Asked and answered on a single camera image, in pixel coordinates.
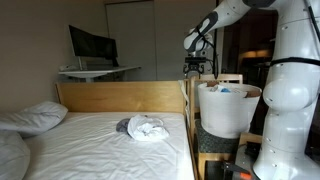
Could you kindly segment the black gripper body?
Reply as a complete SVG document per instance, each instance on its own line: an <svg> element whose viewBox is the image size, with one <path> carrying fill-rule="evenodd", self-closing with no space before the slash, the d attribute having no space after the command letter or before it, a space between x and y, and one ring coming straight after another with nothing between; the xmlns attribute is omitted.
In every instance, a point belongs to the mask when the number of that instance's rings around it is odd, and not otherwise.
<svg viewBox="0 0 320 180"><path fill-rule="evenodd" d="M193 57L188 56L185 58L185 65L183 66L183 73L185 76L188 75L189 72L195 71L198 74L202 74L204 72L204 63L207 61L205 57Z"/></svg>

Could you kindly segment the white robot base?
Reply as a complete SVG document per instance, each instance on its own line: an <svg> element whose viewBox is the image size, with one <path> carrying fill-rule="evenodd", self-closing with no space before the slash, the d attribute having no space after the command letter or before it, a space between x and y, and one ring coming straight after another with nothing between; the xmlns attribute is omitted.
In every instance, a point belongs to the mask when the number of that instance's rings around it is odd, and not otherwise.
<svg viewBox="0 0 320 180"><path fill-rule="evenodd" d="M254 173L260 180L318 180L320 167L305 154L308 111L267 113Z"/></svg>

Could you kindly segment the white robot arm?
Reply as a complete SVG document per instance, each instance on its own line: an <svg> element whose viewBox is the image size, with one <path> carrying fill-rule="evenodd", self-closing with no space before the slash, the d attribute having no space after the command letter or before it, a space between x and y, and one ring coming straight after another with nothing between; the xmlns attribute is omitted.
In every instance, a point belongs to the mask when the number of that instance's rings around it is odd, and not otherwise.
<svg viewBox="0 0 320 180"><path fill-rule="evenodd" d="M239 29L239 51L268 49L272 56L264 101L278 111L298 111L319 89L320 0L222 0L184 40L187 52L208 46L218 28Z"/></svg>

